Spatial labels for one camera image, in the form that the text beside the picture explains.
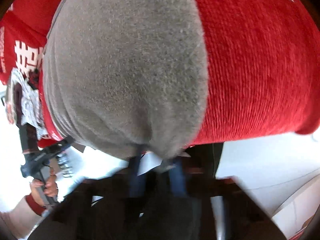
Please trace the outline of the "left forearm with red cuff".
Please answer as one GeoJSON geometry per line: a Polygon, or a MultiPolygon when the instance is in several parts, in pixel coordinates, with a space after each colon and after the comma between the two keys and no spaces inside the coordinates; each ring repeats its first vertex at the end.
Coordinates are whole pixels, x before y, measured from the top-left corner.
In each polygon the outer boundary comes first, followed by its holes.
{"type": "Polygon", "coordinates": [[[46,210],[31,194],[24,196],[13,210],[1,212],[1,239],[24,239],[42,220],[46,210]]]}

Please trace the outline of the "person's left hand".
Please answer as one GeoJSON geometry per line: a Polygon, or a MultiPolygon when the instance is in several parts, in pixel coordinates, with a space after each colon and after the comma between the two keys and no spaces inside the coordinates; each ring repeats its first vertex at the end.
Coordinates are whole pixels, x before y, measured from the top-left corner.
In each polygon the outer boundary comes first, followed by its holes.
{"type": "Polygon", "coordinates": [[[52,167],[45,166],[30,184],[31,196],[41,207],[49,208],[57,203],[58,188],[52,167]]]}

